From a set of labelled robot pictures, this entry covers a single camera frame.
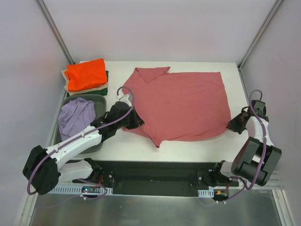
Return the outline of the pink t shirt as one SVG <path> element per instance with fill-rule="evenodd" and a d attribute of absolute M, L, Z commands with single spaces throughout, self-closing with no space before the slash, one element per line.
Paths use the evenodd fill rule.
<path fill-rule="evenodd" d="M 124 83 L 144 124 L 129 130 L 163 141 L 200 141 L 226 131 L 230 107 L 220 72 L 169 73 L 169 67 L 135 68 Z"/>

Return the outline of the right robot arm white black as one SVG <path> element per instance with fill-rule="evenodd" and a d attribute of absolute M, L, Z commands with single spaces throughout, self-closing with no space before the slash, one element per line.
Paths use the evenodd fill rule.
<path fill-rule="evenodd" d="M 232 162 L 216 163 L 202 181 L 216 187 L 240 177 L 252 185 L 266 185 L 282 155 L 269 137 L 268 125 L 264 102 L 252 100 L 250 106 L 242 108 L 241 113 L 228 122 L 227 129 L 238 134 L 247 131 L 248 139 Z"/>

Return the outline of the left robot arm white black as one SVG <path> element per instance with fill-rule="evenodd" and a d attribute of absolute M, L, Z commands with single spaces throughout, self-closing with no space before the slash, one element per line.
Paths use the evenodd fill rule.
<path fill-rule="evenodd" d="M 47 148 L 34 147 L 25 163 L 29 195 L 44 195 L 60 182 L 80 181 L 100 185 L 100 166 L 91 158 L 69 162 L 83 151 L 113 137 L 119 129 L 136 129 L 144 124 L 131 102 L 116 102 L 100 118 L 71 138 Z"/>

